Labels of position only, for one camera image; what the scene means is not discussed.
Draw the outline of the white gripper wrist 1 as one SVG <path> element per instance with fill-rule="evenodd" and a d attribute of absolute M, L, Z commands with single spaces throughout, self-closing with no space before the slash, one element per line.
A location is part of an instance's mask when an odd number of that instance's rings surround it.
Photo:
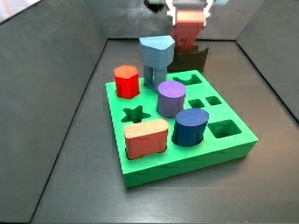
<path fill-rule="evenodd" d="M 167 15 L 173 18 L 173 24 L 177 24 L 177 10 L 201 10 L 205 15 L 203 26 L 207 25 L 207 19 L 211 16 L 211 7 L 223 6 L 230 0 L 145 0 L 145 6 L 153 12 L 159 12 L 167 7 Z"/>

